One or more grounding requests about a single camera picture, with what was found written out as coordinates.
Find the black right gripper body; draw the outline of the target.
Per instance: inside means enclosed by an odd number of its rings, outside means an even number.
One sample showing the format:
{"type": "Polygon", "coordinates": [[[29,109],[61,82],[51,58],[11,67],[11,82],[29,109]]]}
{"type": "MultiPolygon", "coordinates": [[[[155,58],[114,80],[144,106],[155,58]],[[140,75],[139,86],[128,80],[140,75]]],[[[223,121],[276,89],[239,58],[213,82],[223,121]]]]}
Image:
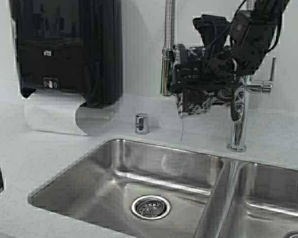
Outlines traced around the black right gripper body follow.
{"type": "Polygon", "coordinates": [[[173,46],[173,93],[185,91],[214,92],[235,82],[237,62],[231,50],[210,57],[206,47],[173,46]]]}

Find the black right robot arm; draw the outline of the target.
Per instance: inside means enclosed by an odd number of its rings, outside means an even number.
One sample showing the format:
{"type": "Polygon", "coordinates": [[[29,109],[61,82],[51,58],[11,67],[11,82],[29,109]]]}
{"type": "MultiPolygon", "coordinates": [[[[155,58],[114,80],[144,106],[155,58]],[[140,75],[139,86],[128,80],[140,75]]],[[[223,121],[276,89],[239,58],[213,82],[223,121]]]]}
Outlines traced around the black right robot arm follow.
{"type": "Polygon", "coordinates": [[[257,0],[251,10],[239,7],[232,21],[205,14],[194,18],[205,55],[174,66],[171,92],[236,87],[239,78],[253,75],[279,42],[288,4],[287,0],[257,0]]]}

